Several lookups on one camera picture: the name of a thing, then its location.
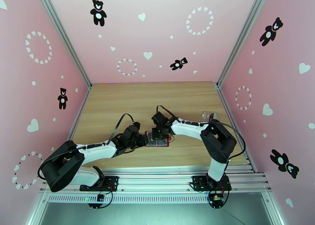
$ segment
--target white heart decal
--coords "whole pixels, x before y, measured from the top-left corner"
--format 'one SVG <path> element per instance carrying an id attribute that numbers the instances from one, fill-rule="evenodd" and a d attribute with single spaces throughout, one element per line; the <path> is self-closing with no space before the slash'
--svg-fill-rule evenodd
<path id="1" fill-rule="evenodd" d="M 292 200 L 290 198 L 287 198 L 285 200 L 285 203 L 288 204 L 291 208 L 293 208 L 293 203 L 292 203 Z"/>
<path id="2" fill-rule="evenodd" d="M 304 74 L 311 69 L 310 65 L 305 65 L 305 63 L 300 63 L 299 70 L 300 74 Z"/>
<path id="3" fill-rule="evenodd" d="M 273 114 L 273 110 L 270 108 L 269 104 L 263 106 L 263 115 L 270 116 Z"/>
<path id="4" fill-rule="evenodd" d="M 38 121 L 37 119 L 32 119 L 31 120 L 31 124 L 27 126 L 27 131 L 28 132 L 35 132 L 38 131 L 39 127 L 38 127 Z"/>
<path id="5" fill-rule="evenodd" d="M 144 52 L 144 53 L 143 53 L 143 56 L 144 56 L 147 60 L 149 60 L 149 59 L 152 57 L 152 55 L 153 55 L 152 52 Z"/>
<path id="6" fill-rule="evenodd" d="M 138 15 L 138 18 L 139 18 L 140 20 L 144 21 L 144 20 L 145 20 L 145 14 L 144 14 L 144 13 L 139 14 L 139 15 Z"/>
<path id="7" fill-rule="evenodd" d="M 0 0 L 0 8 L 7 10 L 7 5 L 3 0 Z"/>

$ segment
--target gray floor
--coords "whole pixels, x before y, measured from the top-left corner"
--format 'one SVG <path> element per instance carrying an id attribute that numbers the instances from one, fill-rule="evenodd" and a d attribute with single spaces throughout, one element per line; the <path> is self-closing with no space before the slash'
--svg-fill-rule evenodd
<path id="1" fill-rule="evenodd" d="M 111 204 L 90 210 L 88 204 L 49 203 L 41 225 L 268 225 L 260 193 L 232 193 L 222 210 L 208 204 Z"/>

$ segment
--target black mounting plate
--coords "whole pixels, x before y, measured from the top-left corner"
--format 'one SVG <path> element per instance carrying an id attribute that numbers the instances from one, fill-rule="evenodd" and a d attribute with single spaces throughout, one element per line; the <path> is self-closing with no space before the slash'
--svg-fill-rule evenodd
<path id="1" fill-rule="evenodd" d="M 194 191 L 210 191 L 213 189 L 210 189 L 208 186 L 208 182 L 206 179 L 206 176 L 192 176 L 193 182 L 191 182 L 191 186 L 194 188 Z M 231 183 L 229 182 L 228 176 L 224 174 L 218 182 L 218 185 L 216 187 L 216 191 L 222 191 L 222 187 L 224 188 L 225 191 L 231 191 Z"/>
<path id="2" fill-rule="evenodd" d="M 99 188 L 92 188 L 86 185 L 81 185 L 80 191 L 82 192 L 95 192 L 95 191 L 109 192 L 112 189 L 113 192 L 116 192 L 117 186 L 118 186 L 118 180 L 119 180 L 118 176 L 105 176 L 104 183 L 103 183 L 104 186 L 102 190 L 100 190 Z"/>

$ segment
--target pink wall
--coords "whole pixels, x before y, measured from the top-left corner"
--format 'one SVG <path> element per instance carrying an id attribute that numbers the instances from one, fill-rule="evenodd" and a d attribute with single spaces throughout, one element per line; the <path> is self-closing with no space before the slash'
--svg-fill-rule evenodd
<path id="1" fill-rule="evenodd" d="M 216 81 L 254 2 L 99 1 L 104 26 L 93 22 L 92 0 L 52 0 L 92 83 Z"/>
<path id="2" fill-rule="evenodd" d="M 315 0 L 266 0 L 223 85 L 255 165 L 294 225 L 314 224 L 314 8 Z M 283 27 L 262 46 L 265 27 L 277 17 Z M 281 166 L 284 172 L 271 160 L 273 149 L 291 163 Z M 292 164 L 299 168 L 296 179 Z"/>
<path id="3" fill-rule="evenodd" d="M 24 224 L 37 169 L 67 139 L 87 86 L 40 0 L 0 0 L 0 21 L 0 223 Z"/>

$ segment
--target circle of hearts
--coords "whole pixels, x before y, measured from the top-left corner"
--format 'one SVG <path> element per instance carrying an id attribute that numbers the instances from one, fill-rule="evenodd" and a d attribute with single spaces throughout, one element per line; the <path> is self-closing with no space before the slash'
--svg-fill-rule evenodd
<path id="1" fill-rule="evenodd" d="M 246 90 L 246 92 L 248 92 L 248 97 L 249 97 L 249 101 L 248 104 L 246 106 L 240 106 L 239 102 L 238 102 L 238 94 L 241 90 Z M 248 110 L 249 106 L 251 106 L 252 104 L 252 93 L 250 92 L 249 88 L 246 88 L 245 85 L 243 85 L 242 87 L 239 87 L 238 90 L 235 93 L 235 102 L 236 102 L 236 106 L 239 107 L 240 110 Z"/>
<path id="2" fill-rule="evenodd" d="M 21 157 L 21 161 L 19 162 L 19 164 L 16 165 L 16 166 L 19 166 L 19 169 L 20 169 L 20 165 L 22 164 L 22 162 L 25 162 L 28 157 L 34 157 L 34 156 L 36 156 L 38 159 L 43 160 L 43 159 L 42 159 L 43 156 L 42 156 L 41 153 L 37 153 L 37 152 L 35 152 L 35 151 L 32 151 L 32 152 L 30 152 L 29 154 L 30 154 L 29 156 L 24 155 L 25 158 L 24 158 L 23 160 L 22 160 L 22 158 L 23 158 L 24 156 Z M 12 183 L 13 183 L 13 185 L 15 185 L 15 188 L 16 188 L 17 190 L 19 190 L 20 188 L 22 188 L 22 189 L 25 188 L 26 185 L 27 185 L 27 186 L 28 186 L 29 184 L 32 185 L 34 180 L 36 180 L 35 182 L 37 182 L 37 178 L 35 178 L 35 179 L 32 180 L 32 182 L 26 183 L 25 185 L 22 186 L 21 183 L 17 182 L 17 181 L 18 181 L 17 171 L 18 171 L 19 169 L 17 169 L 16 171 L 15 171 L 14 169 L 13 169 L 13 178 L 16 177 L 16 179 L 13 181 L 13 178 L 12 178 Z"/>
<path id="3" fill-rule="evenodd" d="M 48 56 L 47 56 L 47 58 L 46 59 L 44 59 L 44 61 L 43 60 L 38 60 L 38 58 L 34 55 L 34 54 L 32 54 L 31 53 L 31 49 L 28 47 L 31 43 L 30 43 L 30 40 L 32 39 L 32 36 L 39 36 L 39 37 L 41 37 L 41 38 L 43 38 L 43 40 L 45 40 L 46 41 L 46 44 L 48 45 L 48 49 L 50 50 L 50 52 L 48 53 Z M 29 34 L 27 34 L 27 36 L 26 36 L 26 40 L 25 40 L 25 45 L 26 45 L 26 51 L 29 53 L 29 56 L 30 56 L 30 58 L 32 59 L 32 60 L 34 60 L 36 63 L 39 63 L 39 64 L 41 64 L 41 65 L 43 65 L 44 63 L 45 64 L 47 64 L 50 60 L 51 60 L 51 56 L 52 56 L 52 46 L 50 45 L 50 42 L 49 42 L 49 40 L 47 39 L 47 37 L 44 35 L 44 34 L 42 34 L 41 32 L 39 32 L 39 31 L 37 31 L 37 32 L 35 32 L 35 31 L 32 31 L 31 33 L 29 33 Z"/>
<path id="4" fill-rule="evenodd" d="M 120 64 L 121 64 L 122 62 L 133 63 L 134 69 L 133 69 L 133 71 L 132 71 L 131 74 L 125 73 L 125 72 L 122 72 L 122 71 L 121 71 L 121 69 L 120 69 Z M 134 75 L 134 74 L 138 71 L 137 64 L 136 64 L 135 62 L 133 62 L 132 60 L 128 60 L 128 59 L 119 60 L 118 63 L 117 63 L 117 69 L 118 69 L 118 72 L 120 72 L 122 75 L 126 75 L 126 76 L 132 76 L 132 75 Z"/>
<path id="5" fill-rule="evenodd" d="M 188 15 L 188 19 L 186 20 L 186 29 L 188 30 L 188 32 L 190 33 L 190 34 L 192 34 L 192 35 L 202 35 L 202 34 L 204 34 L 204 33 L 206 33 L 209 29 L 210 29 L 210 25 L 212 25 L 213 24 L 213 19 L 214 19 L 214 17 L 213 17 L 213 12 L 212 12 L 212 10 L 209 10 L 208 11 L 208 7 L 204 7 L 204 8 L 202 8 L 202 7 L 198 7 L 197 9 L 194 9 L 192 12 L 191 12 L 191 14 L 196 14 L 196 12 L 197 11 L 199 11 L 199 12 L 204 12 L 204 13 L 207 13 L 210 17 L 209 17 L 209 20 L 210 20 L 210 22 L 209 22 L 209 24 L 206 26 L 206 28 L 204 29 L 204 30 L 202 30 L 201 32 L 200 31 L 198 31 L 198 32 L 196 32 L 196 31 L 193 31 L 191 28 L 190 28 L 190 25 L 189 25 L 189 23 L 190 23 L 190 20 L 188 20 L 188 19 L 191 19 L 193 16 L 191 15 L 191 14 L 189 14 Z"/>

